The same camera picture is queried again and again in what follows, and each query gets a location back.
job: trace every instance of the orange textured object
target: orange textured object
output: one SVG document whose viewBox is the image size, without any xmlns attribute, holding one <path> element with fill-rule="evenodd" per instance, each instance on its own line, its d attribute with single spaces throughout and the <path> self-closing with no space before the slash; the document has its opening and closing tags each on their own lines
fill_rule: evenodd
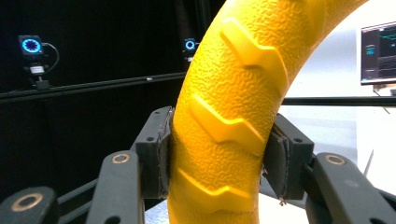
<svg viewBox="0 0 396 224">
<path fill-rule="evenodd" d="M 229 0 L 198 48 L 173 121 L 170 223 L 259 223 L 263 153 L 291 84 L 365 0 Z"/>
</svg>

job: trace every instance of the yellow rubber surface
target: yellow rubber surface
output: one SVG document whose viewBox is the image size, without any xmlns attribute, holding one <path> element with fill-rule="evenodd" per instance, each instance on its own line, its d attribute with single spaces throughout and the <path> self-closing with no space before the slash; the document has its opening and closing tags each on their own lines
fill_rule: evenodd
<svg viewBox="0 0 396 224">
<path fill-rule="evenodd" d="M 225 3 L 178 98 L 170 223 L 259 223 L 262 157 L 276 112 L 318 43 L 364 2 Z"/>
</svg>

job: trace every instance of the dark background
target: dark background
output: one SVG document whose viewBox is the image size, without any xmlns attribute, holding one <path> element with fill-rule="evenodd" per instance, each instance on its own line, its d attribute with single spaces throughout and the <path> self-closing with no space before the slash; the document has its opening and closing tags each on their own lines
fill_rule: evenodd
<svg viewBox="0 0 396 224">
<path fill-rule="evenodd" d="M 212 16 L 224 1 L 212 1 Z M 0 2 L 0 93 L 31 90 L 18 35 L 61 54 L 54 87 L 183 72 L 183 39 L 197 32 L 184 0 Z M 45 62 L 54 62 L 54 52 Z M 0 104 L 0 202 L 28 187 L 59 195 L 93 179 L 102 159 L 129 149 L 151 111 L 176 105 L 182 80 Z"/>
</svg>

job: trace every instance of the white wall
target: white wall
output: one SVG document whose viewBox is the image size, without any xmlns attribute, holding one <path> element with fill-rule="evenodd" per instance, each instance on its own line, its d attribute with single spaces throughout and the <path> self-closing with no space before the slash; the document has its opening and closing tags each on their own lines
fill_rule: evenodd
<svg viewBox="0 0 396 224">
<path fill-rule="evenodd" d="M 360 36 L 361 27 L 396 21 L 394 8 L 395 0 L 371 0 L 352 13 L 312 54 L 287 97 L 373 96 L 371 86 L 360 84 L 357 36 Z M 381 150 L 379 141 L 383 148 L 384 139 L 378 132 L 374 134 L 378 125 L 387 123 L 388 117 L 383 117 L 382 111 L 382 108 L 371 107 L 286 105 L 279 110 L 315 142 L 316 153 L 326 151 L 347 156 L 361 171 L 364 171 L 373 149 L 377 148 L 368 178 L 378 188 L 396 194 L 396 180 L 393 181 L 389 171 L 379 168 L 379 164 L 384 163 L 380 157 L 389 161 L 396 156 L 393 154 L 396 148 L 391 150 L 391 143 L 386 143 L 387 149 Z"/>
</svg>

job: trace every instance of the computer monitor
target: computer monitor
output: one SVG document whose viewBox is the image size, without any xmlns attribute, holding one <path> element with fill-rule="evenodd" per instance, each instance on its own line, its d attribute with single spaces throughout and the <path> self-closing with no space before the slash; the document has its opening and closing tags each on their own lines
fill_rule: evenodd
<svg viewBox="0 0 396 224">
<path fill-rule="evenodd" d="M 361 29 L 361 85 L 396 83 L 396 22 Z"/>
</svg>

